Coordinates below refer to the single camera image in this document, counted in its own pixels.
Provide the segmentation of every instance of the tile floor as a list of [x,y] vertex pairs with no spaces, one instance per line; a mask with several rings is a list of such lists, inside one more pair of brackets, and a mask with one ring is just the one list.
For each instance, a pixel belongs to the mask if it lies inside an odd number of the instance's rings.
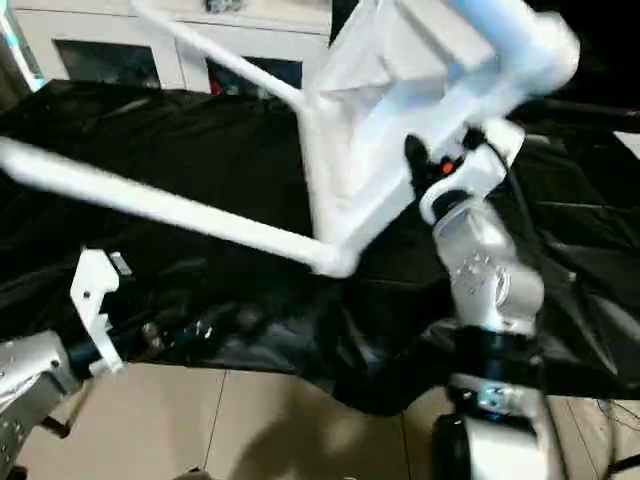
[[[571,478],[595,480],[597,404],[553,407]],[[402,416],[371,418],[283,375],[134,365],[94,385],[67,440],[35,431],[19,463],[30,480],[171,480],[196,466],[216,480],[428,480],[429,432],[447,408],[438,389]],[[638,432],[622,435],[623,453],[640,451]]]

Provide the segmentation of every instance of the white bracket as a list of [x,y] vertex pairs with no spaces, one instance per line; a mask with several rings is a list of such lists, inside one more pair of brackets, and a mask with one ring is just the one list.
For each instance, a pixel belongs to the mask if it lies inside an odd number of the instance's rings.
[[100,313],[105,294],[115,292],[119,286],[118,272],[104,250],[82,251],[71,283],[70,294],[84,328],[102,356],[102,360],[90,367],[94,375],[104,367],[113,373],[124,367],[107,333],[111,328],[109,316],[106,313]]

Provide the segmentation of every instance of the glass cabinet door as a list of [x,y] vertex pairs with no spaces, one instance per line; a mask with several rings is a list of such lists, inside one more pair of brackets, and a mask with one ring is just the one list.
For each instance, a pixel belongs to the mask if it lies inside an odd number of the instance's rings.
[[174,40],[138,18],[16,10],[46,79],[185,88]]
[[[325,35],[223,25],[188,25],[297,88],[313,76],[328,50]],[[255,85],[188,46],[178,43],[178,52],[189,90],[214,95],[268,96]]]

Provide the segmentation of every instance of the black fabric sheet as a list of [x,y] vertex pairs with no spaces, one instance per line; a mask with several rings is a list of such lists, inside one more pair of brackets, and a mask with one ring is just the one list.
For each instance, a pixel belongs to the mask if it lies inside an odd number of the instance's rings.
[[[534,120],[550,140],[529,141],[516,170],[546,245],[549,391],[638,398],[640,161],[604,129]],[[311,235],[295,116],[278,104],[57,81],[0,117],[0,135]],[[526,260],[509,191],[491,201]],[[448,278],[416,206],[354,277],[333,280],[0,176],[2,338],[51,328],[70,347],[86,341],[68,296],[85,246],[121,252],[134,271],[105,304],[114,336],[146,322],[190,332],[154,361],[290,373],[380,415],[451,373]]]

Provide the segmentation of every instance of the black cable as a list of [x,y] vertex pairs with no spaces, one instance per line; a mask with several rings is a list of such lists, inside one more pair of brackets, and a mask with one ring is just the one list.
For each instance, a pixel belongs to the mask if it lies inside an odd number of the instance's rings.
[[[486,136],[484,135],[484,132],[478,129],[469,128],[469,131],[467,133],[467,136],[465,137],[465,141],[463,141],[463,144],[465,144],[465,146],[467,147],[470,147],[470,146],[473,147],[472,149],[477,148],[480,144],[485,144],[487,147],[489,147],[493,151],[493,153],[496,155],[496,157],[502,164],[502,168],[504,168],[507,181],[509,182],[509,186],[513,192],[513,195],[516,197],[516,202],[518,204],[518,209],[520,210],[520,215],[522,216],[522,221],[525,229],[525,232],[524,232],[525,237],[529,242],[530,247],[532,249],[532,253],[533,253],[534,267],[536,268],[536,270],[541,272],[542,271],[542,250],[541,250],[540,240],[538,239],[538,235],[534,227],[531,210],[529,209],[529,205],[527,204],[526,198],[524,196],[524,193],[522,192],[522,188],[520,187],[520,182],[518,181],[518,178],[515,172],[511,170],[511,168],[509,168],[509,163],[507,162],[506,158],[504,158],[504,155],[502,155],[502,153],[496,148],[495,145],[493,145],[491,142],[487,140]],[[539,322],[540,322],[539,317],[541,316],[542,314],[538,314],[538,316],[536,317],[536,332],[539,331]],[[536,342],[538,343],[537,350],[538,352],[541,352],[542,348],[540,346],[537,334],[535,336],[535,339],[536,339]],[[553,437],[553,441],[556,444],[556,447],[558,450],[558,457],[560,462],[560,470],[561,470],[562,478],[564,478],[565,480],[569,480],[569,468],[567,466],[567,459],[564,455],[564,450],[562,448],[560,433],[558,431],[558,424],[556,422],[555,416],[553,415],[553,411],[551,410],[551,404],[549,402],[549,399],[547,398],[546,380],[544,375],[544,364],[542,362],[542,356],[539,353],[538,353],[538,357],[540,359],[540,362],[538,365],[538,377],[539,377],[538,383],[540,386],[540,390],[542,392],[542,406],[547,415],[549,426],[551,428],[551,435]]]

